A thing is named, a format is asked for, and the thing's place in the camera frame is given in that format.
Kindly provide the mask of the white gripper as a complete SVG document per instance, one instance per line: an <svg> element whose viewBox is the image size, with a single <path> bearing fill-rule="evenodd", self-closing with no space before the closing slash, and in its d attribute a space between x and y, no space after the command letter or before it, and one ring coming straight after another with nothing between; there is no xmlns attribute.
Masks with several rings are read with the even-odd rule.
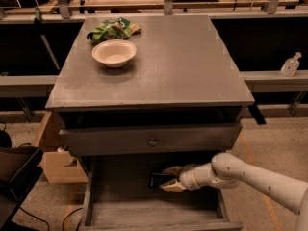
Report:
<svg viewBox="0 0 308 231"><path fill-rule="evenodd" d="M210 163L204 165L187 164L165 168L162 174L178 177L160 185L165 192L179 193L184 190L198 190L210 186L215 174Z"/></svg>

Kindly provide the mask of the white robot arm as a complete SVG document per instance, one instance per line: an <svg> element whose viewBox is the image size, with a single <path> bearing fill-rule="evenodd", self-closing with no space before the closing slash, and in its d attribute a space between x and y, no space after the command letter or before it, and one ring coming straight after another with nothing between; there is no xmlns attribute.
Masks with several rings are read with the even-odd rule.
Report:
<svg viewBox="0 0 308 231"><path fill-rule="evenodd" d="M248 164L229 153L218 153L203 165L169 167L163 174L172 179L159 187L176 193L204 186L233 188L238 181L244 182L296 214L295 231L308 231L307 182Z"/></svg>

